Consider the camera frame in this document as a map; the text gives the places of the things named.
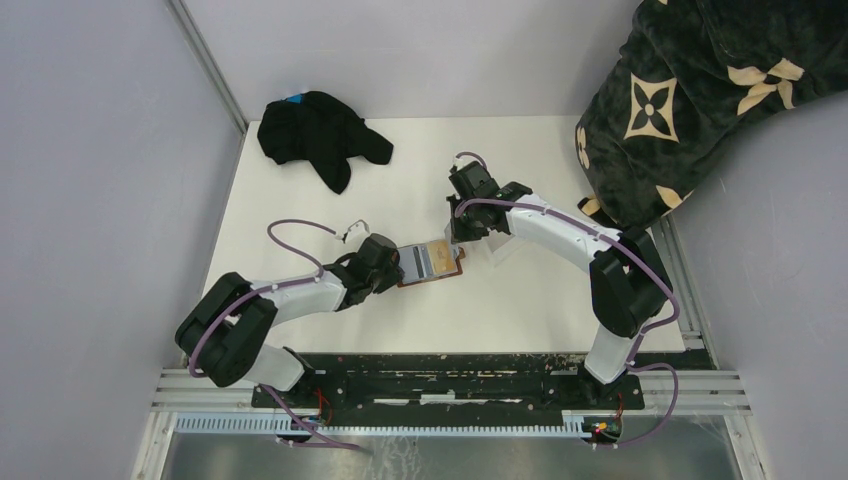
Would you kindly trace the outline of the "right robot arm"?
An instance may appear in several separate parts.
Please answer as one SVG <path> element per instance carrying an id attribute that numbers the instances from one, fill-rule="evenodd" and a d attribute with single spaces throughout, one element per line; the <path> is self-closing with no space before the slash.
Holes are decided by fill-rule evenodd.
<path id="1" fill-rule="evenodd" d="M 448 199 L 453 243 L 499 232 L 541 246 L 587 274 L 599 327 L 577 392 L 591 408 L 606 406 L 617 396 L 616 380 L 634 360 L 648 324 L 665 305 L 679 307 L 652 237 L 581 220 L 518 182 L 501 186 L 479 161 L 452 167 L 448 179 L 455 190 Z"/>

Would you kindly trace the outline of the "brown leather card holder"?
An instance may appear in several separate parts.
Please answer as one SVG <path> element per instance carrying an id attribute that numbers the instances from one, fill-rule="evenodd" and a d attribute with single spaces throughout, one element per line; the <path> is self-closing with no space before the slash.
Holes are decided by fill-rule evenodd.
<path id="1" fill-rule="evenodd" d="M 464 250 L 448 240 L 433 240 L 398 248 L 402 271 L 399 288 L 438 281 L 462 274 Z"/>

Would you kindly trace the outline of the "gold credit card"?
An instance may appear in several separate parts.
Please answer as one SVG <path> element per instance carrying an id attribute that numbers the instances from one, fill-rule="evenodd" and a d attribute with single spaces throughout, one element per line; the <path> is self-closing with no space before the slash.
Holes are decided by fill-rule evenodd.
<path id="1" fill-rule="evenodd" d="M 456 258 L 446 240 L 430 241 L 426 250 L 433 276 L 444 276 L 457 270 Z"/>

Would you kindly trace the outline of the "silver VIP credit card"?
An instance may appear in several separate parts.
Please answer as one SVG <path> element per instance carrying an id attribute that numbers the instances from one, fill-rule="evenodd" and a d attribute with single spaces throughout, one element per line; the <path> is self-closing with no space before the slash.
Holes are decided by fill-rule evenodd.
<path id="1" fill-rule="evenodd" d="M 463 233 L 462 225 L 452 219 L 444 230 L 445 239 L 455 258 L 458 258 L 461 253 L 461 235 Z"/>

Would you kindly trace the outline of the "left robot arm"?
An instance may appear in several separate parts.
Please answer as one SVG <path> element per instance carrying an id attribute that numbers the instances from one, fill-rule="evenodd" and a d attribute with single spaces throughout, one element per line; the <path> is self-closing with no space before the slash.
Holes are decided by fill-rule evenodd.
<path id="1" fill-rule="evenodd" d="M 317 276 L 250 282 L 236 272 L 221 276 L 175 333 L 190 372 L 224 388 L 240 380 L 266 385 L 291 406 L 315 391 L 312 367 L 288 347 L 266 338 L 281 323 L 339 312 L 394 287 L 402 278 L 394 242 L 370 234 L 355 252 L 322 266 Z"/>

